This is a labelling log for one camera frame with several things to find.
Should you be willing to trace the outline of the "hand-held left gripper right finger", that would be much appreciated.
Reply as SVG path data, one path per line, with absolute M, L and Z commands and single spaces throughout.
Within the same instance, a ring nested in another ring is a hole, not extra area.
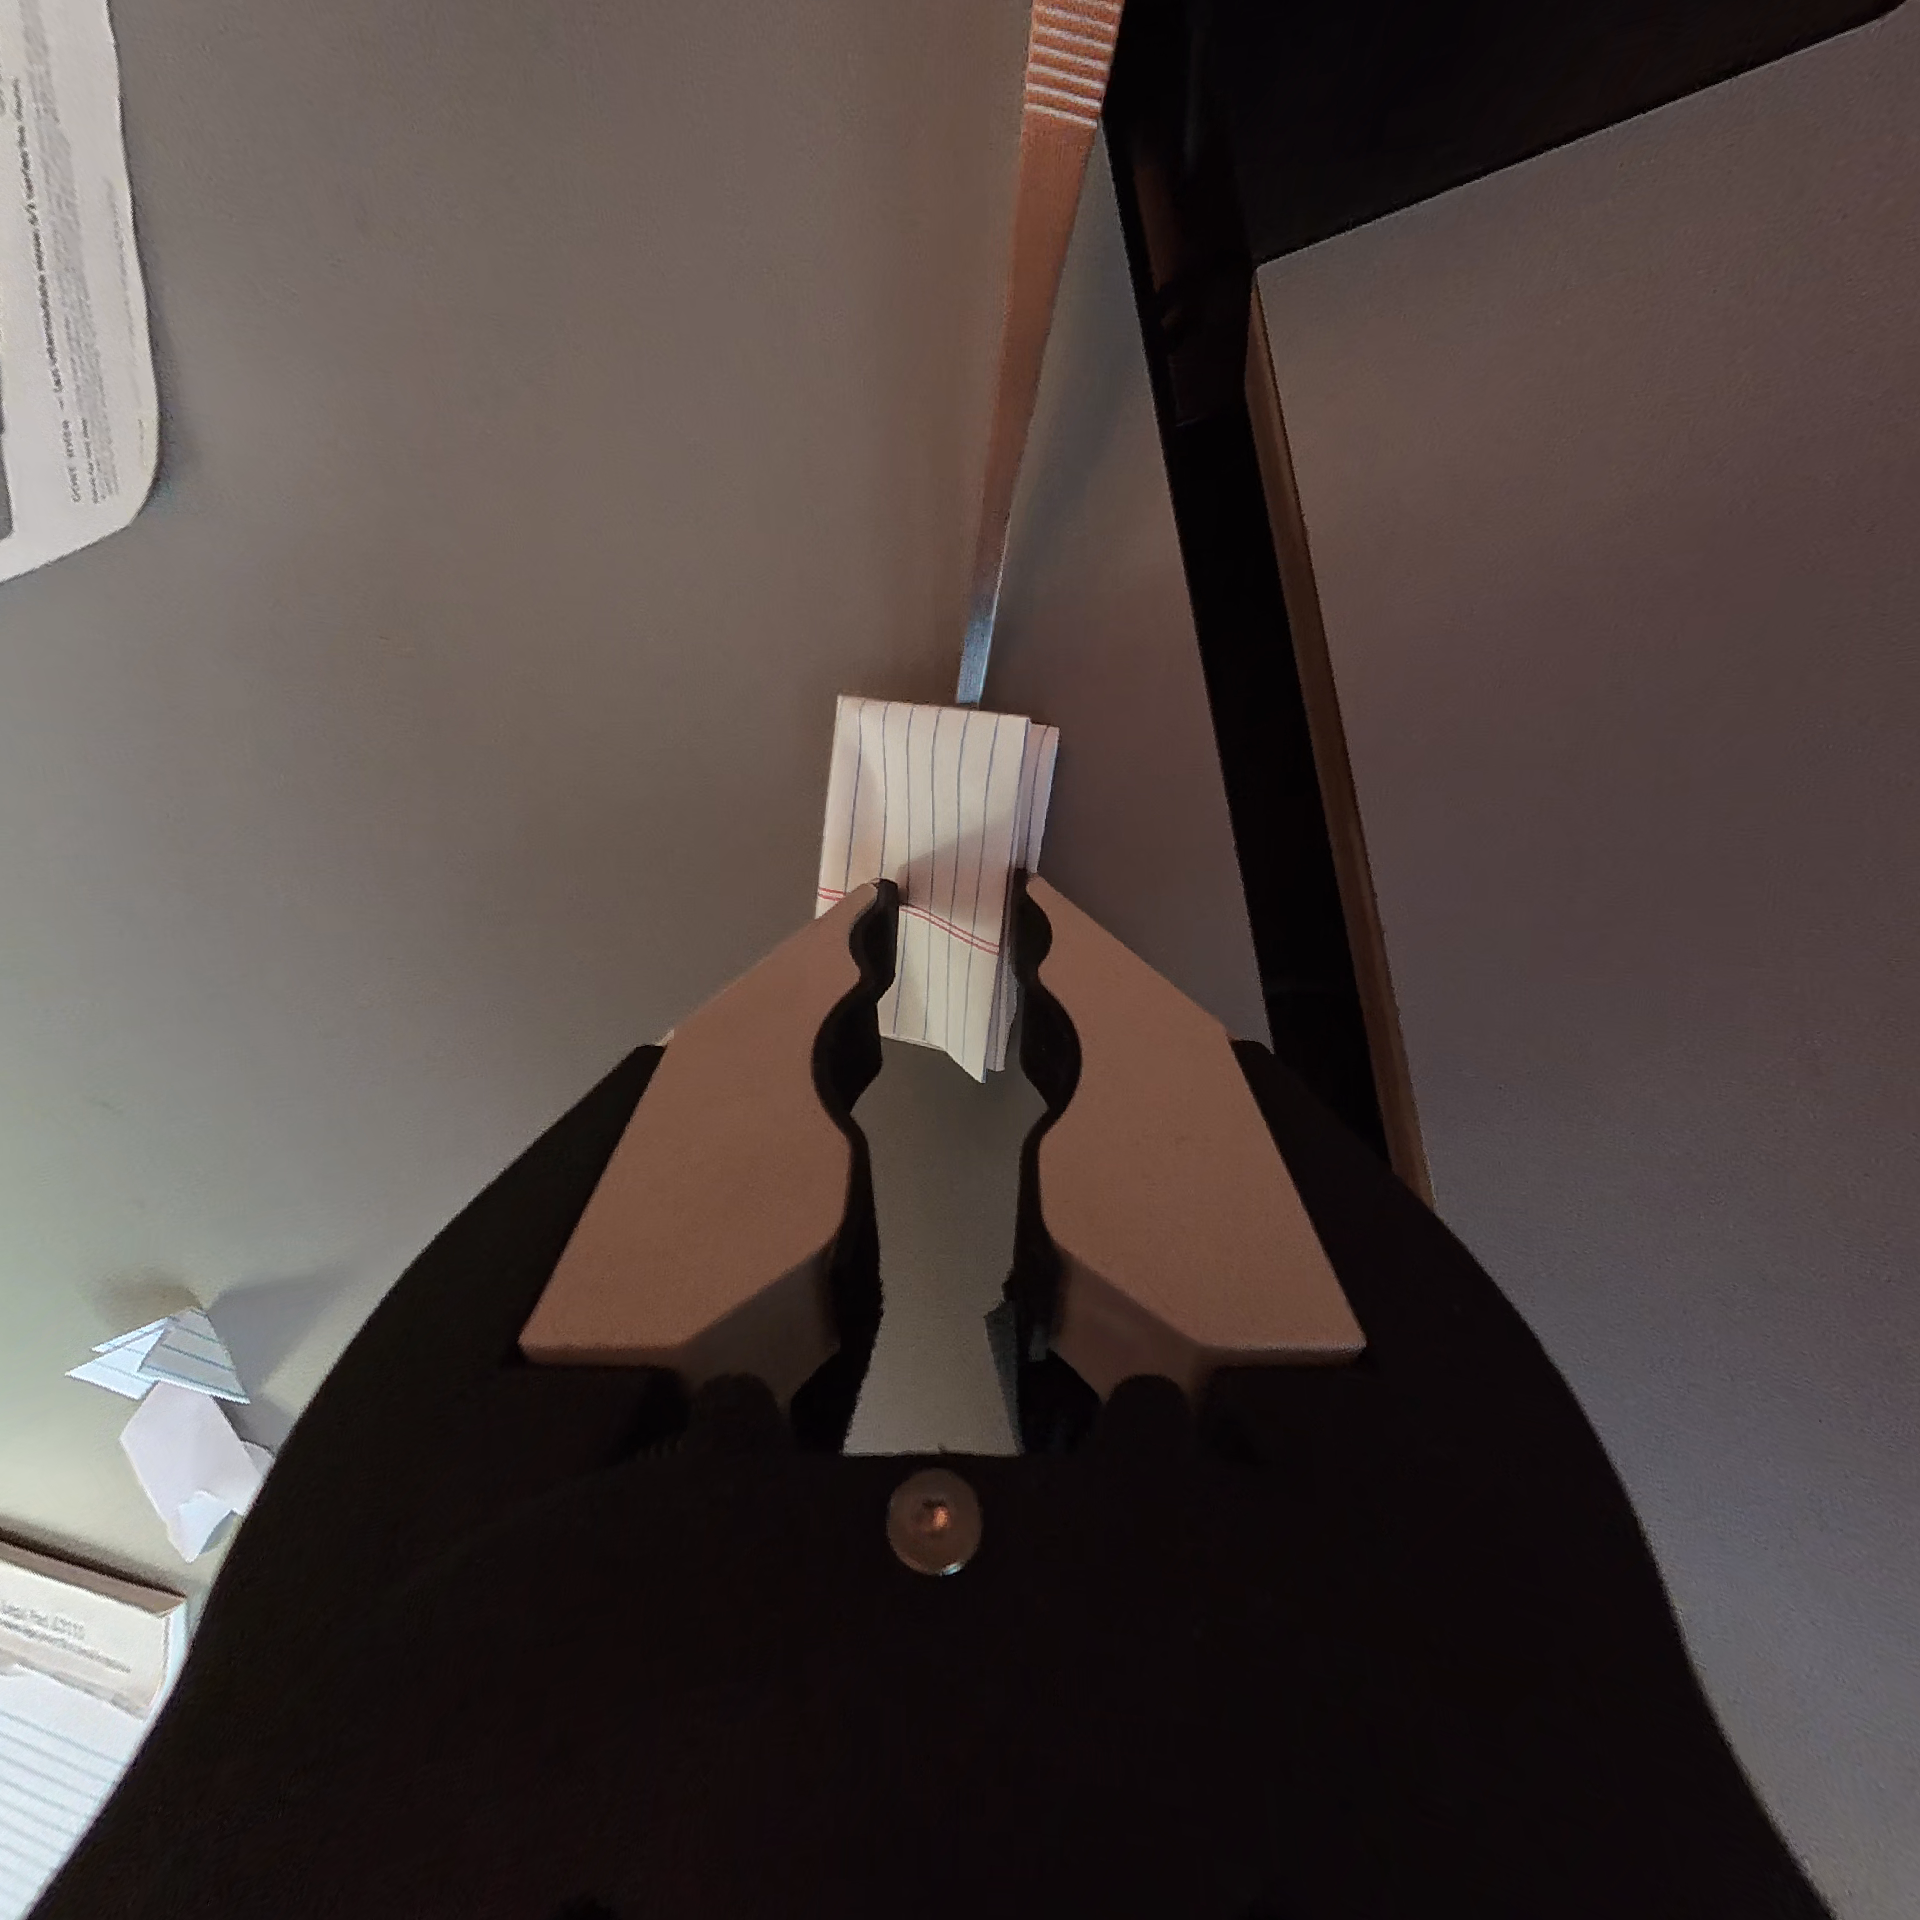
M 1022 1074 L 1042 1100 L 1018 1196 L 1022 1399 L 1354 1361 L 1361 1322 L 1232 1029 L 1042 876 L 1012 923 Z

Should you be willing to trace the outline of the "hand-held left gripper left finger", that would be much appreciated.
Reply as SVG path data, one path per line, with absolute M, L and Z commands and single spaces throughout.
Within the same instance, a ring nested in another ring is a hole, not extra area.
M 579 1211 L 521 1353 L 762 1379 L 843 1451 L 880 1318 L 869 1140 L 897 886 L 859 882 L 690 1011 Z

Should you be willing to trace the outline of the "lined paper sheet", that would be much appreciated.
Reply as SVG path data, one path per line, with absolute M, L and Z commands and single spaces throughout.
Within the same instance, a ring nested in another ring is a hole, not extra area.
M 1058 732 L 978 708 L 843 694 L 836 708 L 818 917 L 859 882 L 897 886 L 885 1040 L 1003 1068 L 1018 1011 L 1009 896 L 1039 866 Z

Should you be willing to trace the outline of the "metal tweezers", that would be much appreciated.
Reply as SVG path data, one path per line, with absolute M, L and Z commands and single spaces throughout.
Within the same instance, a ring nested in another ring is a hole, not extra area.
M 988 683 L 1022 451 L 1039 406 L 1042 347 L 1074 241 L 1076 196 L 1114 69 L 1121 16 L 1121 0 L 1028 3 L 1012 241 L 974 522 L 972 603 L 959 654 L 959 708 L 978 708 Z

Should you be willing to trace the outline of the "grey desk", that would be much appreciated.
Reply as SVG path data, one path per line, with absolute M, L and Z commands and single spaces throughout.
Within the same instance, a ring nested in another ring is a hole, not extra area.
M 1260 274 L 1440 1211 L 1840 1917 L 1914 1917 L 1914 148 Z
M 209 1284 L 303 1420 L 42 1917 L 297 1917 L 359 1615 L 560 1599 L 684 1501 L 684 1392 L 530 1368 L 648 1061 L 808 917 L 839 683 L 952 677 L 1022 3 L 115 3 L 163 465 L 3 588 L 3 1513 L 86 1520 L 53 1307 Z

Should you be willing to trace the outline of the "small folded lined paper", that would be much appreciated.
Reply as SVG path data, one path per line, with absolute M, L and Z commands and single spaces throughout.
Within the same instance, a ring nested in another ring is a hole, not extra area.
M 146 1327 L 112 1337 L 69 1371 L 77 1385 L 93 1385 L 121 1399 L 146 1399 L 158 1385 L 185 1388 L 226 1405 L 248 1405 L 229 1346 L 199 1307 L 163 1316 Z

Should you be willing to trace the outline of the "crumpled white paper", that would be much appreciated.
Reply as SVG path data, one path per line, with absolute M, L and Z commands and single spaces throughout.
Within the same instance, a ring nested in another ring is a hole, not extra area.
M 248 1441 L 220 1399 L 179 1385 L 141 1394 L 117 1448 L 181 1564 L 249 1513 L 274 1467 L 274 1451 Z

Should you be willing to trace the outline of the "lined notepad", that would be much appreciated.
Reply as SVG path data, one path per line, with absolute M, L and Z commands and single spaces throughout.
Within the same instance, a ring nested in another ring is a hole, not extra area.
M 185 1656 L 179 1591 L 0 1544 L 0 1911 L 26 1917 L 129 1769 Z

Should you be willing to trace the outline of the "printed instruction sheet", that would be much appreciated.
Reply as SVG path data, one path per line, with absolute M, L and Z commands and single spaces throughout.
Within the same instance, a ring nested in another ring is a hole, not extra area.
M 0 7 L 0 575 L 129 529 L 158 477 L 112 3 Z

